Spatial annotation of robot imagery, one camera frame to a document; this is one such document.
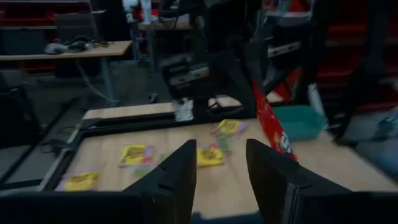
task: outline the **table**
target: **table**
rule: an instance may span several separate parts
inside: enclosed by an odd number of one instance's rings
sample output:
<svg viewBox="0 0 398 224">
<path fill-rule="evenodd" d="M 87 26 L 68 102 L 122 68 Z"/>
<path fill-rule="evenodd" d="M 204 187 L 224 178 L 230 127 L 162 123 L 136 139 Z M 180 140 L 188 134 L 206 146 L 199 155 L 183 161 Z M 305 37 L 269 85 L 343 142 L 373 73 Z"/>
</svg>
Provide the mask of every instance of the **table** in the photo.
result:
<svg viewBox="0 0 398 224">
<path fill-rule="evenodd" d="M 273 93 L 269 101 L 279 101 Z M 234 99 L 219 99 L 222 105 L 238 105 Z M 91 110 L 84 119 L 115 118 L 138 114 L 169 112 L 170 103 Z M 254 138 L 269 144 L 256 119 L 247 119 L 247 130 L 231 144 L 234 154 L 226 158 L 225 165 L 199 168 L 193 212 L 205 218 L 227 217 L 256 212 L 256 200 L 251 188 L 246 165 L 246 139 Z M 85 139 L 67 172 L 99 169 L 95 190 L 122 190 L 140 177 L 134 167 L 119 168 L 119 158 L 125 144 L 151 144 L 154 146 L 155 165 L 159 156 L 170 154 L 188 139 L 199 144 L 215 141 L 210 134 L 217 124 L 201 124 L 179 128 L 139 131 Z M 322 131 L 313 141 L 295 142 L 292 149 L 302 166 L 351 190 L 398 191 L 396 185 L 376 168 L 360 159 L 351 149 L 338 147 L 332 137 Z"/>
<path fill-rule="evenodd" d="M 130 46 L 131 41 L 109 42 L 109 47 L 97 47 L 80 53 L 62 53 L 58 55 L 0 55 L 0 61 L 17 61 L 17 60 L 52 60 L 52 59 L 68 59 L 68 58 L 90 58 L 99 57 L 101 63 L 101 74 L 104 78 L 106 91 L 111 100 L 110 106 L 116 106 L 116 94 L 114 92 L 112 79 L 109 71 L 108 57 L 123 55 Z"/>
</svg>

